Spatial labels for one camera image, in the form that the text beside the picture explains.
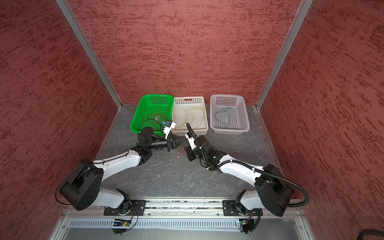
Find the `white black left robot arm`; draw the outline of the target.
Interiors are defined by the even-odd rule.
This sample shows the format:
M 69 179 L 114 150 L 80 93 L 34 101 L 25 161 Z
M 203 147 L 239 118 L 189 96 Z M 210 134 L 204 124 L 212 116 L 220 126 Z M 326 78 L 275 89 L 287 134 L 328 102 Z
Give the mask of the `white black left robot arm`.
M 169 127 L 165 132 L 162 137 L 156 135 L 153 128 L 145 127 L 138 134 L 138 143 L 130 150 L 104 160 L 81 160 L 61 181 L 57 193 L 78 211 L 100 206 L 113 209 L 118 215 L 127 215 L 133 209 L 129 195 L 119 189 L 102 188 L 101 184 L 121 171 L 143 165 L 153 155 L 153 150 L 171 151 L 188 141 L 174 136 Z

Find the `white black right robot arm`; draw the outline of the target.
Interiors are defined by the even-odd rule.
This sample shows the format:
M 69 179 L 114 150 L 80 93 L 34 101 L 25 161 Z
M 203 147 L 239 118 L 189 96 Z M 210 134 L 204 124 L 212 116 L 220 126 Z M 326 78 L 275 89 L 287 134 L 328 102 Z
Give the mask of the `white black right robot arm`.
M 207 170 L 234 176 L 255 188 L 242 191 L 234 200 L 234 209 L 239 215 L 247 216 L 254 209 L 266 209 L 278 217 L 284 215 L 294 190 L 274 165 L 251 165 L 215 150 L 204 136 L 185 134 L 185 137 L 189 143 L 185 147 L 189 161 L 199 159 Z

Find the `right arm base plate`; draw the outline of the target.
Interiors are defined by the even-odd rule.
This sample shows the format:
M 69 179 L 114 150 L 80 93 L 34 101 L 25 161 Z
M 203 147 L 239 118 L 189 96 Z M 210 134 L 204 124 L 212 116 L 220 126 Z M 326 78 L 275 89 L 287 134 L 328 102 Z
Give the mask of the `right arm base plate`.
M 236 200 L 223 200 L 223 213 L 224 216 L 243 216 L 243 217 L 257 217 L 263 216 L 261 209 L 246 209 L 239 201 Z

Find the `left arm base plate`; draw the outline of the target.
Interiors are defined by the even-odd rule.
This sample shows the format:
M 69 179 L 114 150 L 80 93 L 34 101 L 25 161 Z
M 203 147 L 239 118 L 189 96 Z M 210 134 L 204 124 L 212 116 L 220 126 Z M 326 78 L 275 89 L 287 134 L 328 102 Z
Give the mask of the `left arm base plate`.
M 117 216 L 127 218 L 129 216 L 143 216 L 146 208 L 146 200 L 131 200 L 130 205 L 124 209 L 105 208 L 104 216 Z

